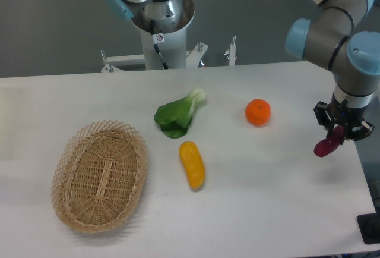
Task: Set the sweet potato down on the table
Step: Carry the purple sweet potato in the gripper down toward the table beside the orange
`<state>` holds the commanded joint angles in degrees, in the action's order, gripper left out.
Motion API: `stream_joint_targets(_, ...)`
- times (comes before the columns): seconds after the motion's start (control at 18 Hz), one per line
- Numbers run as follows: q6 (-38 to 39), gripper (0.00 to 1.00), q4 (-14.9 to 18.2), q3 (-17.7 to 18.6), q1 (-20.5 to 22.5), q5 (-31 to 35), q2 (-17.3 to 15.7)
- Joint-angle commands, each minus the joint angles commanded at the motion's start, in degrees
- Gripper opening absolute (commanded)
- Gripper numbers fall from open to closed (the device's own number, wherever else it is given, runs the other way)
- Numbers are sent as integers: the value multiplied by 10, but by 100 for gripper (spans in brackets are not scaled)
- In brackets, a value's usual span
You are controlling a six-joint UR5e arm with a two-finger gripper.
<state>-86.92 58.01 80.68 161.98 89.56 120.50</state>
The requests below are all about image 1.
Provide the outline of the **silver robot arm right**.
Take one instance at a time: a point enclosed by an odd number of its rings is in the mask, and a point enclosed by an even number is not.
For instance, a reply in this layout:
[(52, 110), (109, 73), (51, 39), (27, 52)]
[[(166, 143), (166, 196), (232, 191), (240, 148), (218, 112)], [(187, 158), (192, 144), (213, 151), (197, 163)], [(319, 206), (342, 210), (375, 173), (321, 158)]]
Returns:
[(300, 18), (291, 26), (286, 51), (334, 74), (336, 86), (330, 103), (314, 108), (318, 124), (328, 135), (343, 128), (343, 140), (369, 137), (373, 124), (363, 114), (379, 84), (379, 33), (354, 33), (369, 14), (374, 0), (313, 0), (322, 14), (312, 21)]

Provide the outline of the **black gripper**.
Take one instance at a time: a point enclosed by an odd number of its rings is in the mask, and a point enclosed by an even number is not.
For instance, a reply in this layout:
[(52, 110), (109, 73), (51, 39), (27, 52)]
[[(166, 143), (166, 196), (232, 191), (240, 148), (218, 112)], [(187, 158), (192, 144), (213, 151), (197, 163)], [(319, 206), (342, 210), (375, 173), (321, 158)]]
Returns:
[(316, 120), (329, 138), (335, 124), (344, 126), (344, 139), (359, 141), (369, 137), (373, 132), (373, 124), (363, 121), (364, 108), (349, 108), (332, 96), (329, 104), (319, 101), (314, 109)]

